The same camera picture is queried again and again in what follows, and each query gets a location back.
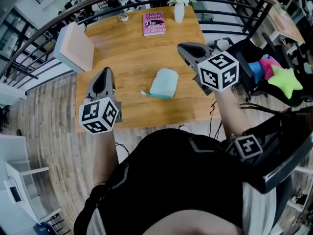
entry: forearm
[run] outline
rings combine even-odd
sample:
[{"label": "forearm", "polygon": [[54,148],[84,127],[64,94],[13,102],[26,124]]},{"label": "forearm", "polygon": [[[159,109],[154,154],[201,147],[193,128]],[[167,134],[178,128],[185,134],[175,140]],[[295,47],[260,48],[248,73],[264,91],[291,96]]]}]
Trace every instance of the forearm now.
[{"label": "forearm", "polygon": [[226,138],[229,138],[231,134],[241,136],[242,132],[251,128],[251,124],[230,89],[223,92],[214,92],[214,94],[219,106]]},{"label": "forearm", "polygon": [[94,186],[105,183],[118,165],[113,131],[95,135],[95,154],[93,162]]}]

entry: wire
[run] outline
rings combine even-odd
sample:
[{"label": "wire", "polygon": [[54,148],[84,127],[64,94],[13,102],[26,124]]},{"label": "wire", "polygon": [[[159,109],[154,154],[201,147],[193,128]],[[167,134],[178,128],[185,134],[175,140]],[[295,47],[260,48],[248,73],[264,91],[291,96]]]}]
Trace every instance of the wire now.
[{"label": "wire", "polygon": [[311,30],[311,34],[309,35],[309,42],[310,42],[310,37],[312,35],[312,32],[313,32],[313,27],[312,27],[312,30]]},{"label": "wire", "polygon": [[219,128],[217,129],[217,132],[215,133],[214,139],[219,138],[220,128],[221,128],[222,124],[223,124],[223,121],[220,122]]},{"label": "wire", "polygon": [[241,109],[254,109],[254,110],[258,110],[258,111],[272,113],[274,115],[280,113],[279,111],[271,110],[271,109],[264,107],[262,105],[253,104],[253,103],[242,103],[242,104],[240,104],[240,108]]},{"label": "wire", "polygon": [[209,132],[209,137],[211,136],[211,131],[212,131],[212,118],[213,118],[213,112],[215,110],[215,103],[216,101],[211,105],[211,107],[213,107],[213,109],[210,111],[210,132]]},{"label": "wire", "polygon": [[119,145],[122,146],[122,147],[126,150],[128,156],[129,156],[129,155],[130,155],[130,152],[129,152],[128,149],[125,147],[125,145],[122,144],[122,143],[115,142],[115,146],[119,146]]}]

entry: wooden table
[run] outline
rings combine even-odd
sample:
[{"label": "wooden table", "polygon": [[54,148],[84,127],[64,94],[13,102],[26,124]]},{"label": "wooden table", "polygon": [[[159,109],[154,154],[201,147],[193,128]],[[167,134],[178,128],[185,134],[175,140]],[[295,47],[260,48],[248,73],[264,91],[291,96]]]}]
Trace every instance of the wooden table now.
[{"label": "wooden table", "polygon": [[[279,35],[283,35],[297,41],[299,45],[305,43],[299,29],[287,13],[285,16],[282,16],[273,6],[268,13],[268,17],[275,28],[274,32],[269,36],[272,41],[274,41]],[[264,41],[261,48],[264,48],[266,44],[266,41]],[[295,50],[296,46],[294,45],[287,51],[287,53],[292,53]]]},{"label": "wooden table", "polygon": [[[164,35],[144,37],[143,14],[162,11],[165,17]],[[195,73],[182,60],[177,45],[182,42],[204,43],[204,36],[191,6],[185,8],[182,23],[174,20],[174,7],[139,10],[129,14],[127,22],[117,17],[101,20],[87,27],[86,35],[95,44],[93,69],[77,75],[76,132],[79,125],[79,106],[83,104],[91,80],[109,66],[115,78],[116,100],[122,102],[123,122],[115,130],[145,128],[210,118],[214,95],[206,96],[192,79]],[[171,68],[179,74],[172,99],[148,97],[157,72]],[[214,117],[219,116],[218,109]]]}]

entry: white table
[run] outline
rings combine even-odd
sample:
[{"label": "white table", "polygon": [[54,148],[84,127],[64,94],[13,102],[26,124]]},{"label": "white table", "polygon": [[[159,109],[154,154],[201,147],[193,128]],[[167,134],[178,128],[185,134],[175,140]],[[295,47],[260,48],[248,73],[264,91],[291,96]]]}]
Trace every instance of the white table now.
[{"label": "white table", "polygon": [[[18,165],[21,165],[21,164],[26,164],[29,170],[19,171],[18,169],[16,169],[16,167],[18,167]],[[61,208],[58,208],[44,217],[38,217],[37,213],[35,212],[33,202],[34,200],[37,200],[39,196],[31,199],[27,192],[26,184],[24,182],[23,177],[26,175],[31,175],[34,173],[39,173],[42,171],[49,170],[49,167],[43,167],[43,168],[31,170],[29,167],[29,160],[9,161],[9,162],[5,162],[5,166],[6,166],[6,170],[7,170],[7,174],[9,178],[15,180],[17,188],[22,197],[22,201],[18,202],[17,205],[19,205],[38,224],[49,220],[52,216],[54,216],[55,214],[59,213],[62,210]]]}]

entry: laminate flooring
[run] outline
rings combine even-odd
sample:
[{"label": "laminate flooring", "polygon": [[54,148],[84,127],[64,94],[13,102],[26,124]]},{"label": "laminate flooring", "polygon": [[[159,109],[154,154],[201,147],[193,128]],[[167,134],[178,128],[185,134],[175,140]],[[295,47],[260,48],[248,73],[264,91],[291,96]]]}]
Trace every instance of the laminate flooring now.
[{"label": "laminate flooring", "polygon": [[[245,101],[241,90],[234,91],[240,102]],[[74,221],[82,210],[85,200],[92,189],[93,136],[75,133],[75,94],[76,74],[71,73],[47,82],[28,94],[26,100],[11,107],[10,124],[4,134],[15,135],[19,128],[26,136],[27,150],[32,168],[49,166],[50,170],[35,174],[36,187],[47,212],[61,207],[60,213],[65,219],[65,229],[73,229]],[[287,108],[278,99],[268,96],[253,97],[253,103],[267,106],[274,110]],[[255,110],[245,110],[247,118],[256,126],[271,117],[271,114]],[[211,136],[217,132],[220,118],[212,120]],[[190,132],[209,135],[210,121],[189,122],[171,126],[158,126],[145,129],[115,131],[115,139],[124,144],[130,152],[149,133],[164,128],[186,126]],[[223,127],[218,140],[225,139]],[[126,151],[117,147],[119,161],[126,156]],[[313,168],[312,154],[306,161]],[[280,223],[290,226],[288,221],[295,213],[286,208]]]}]

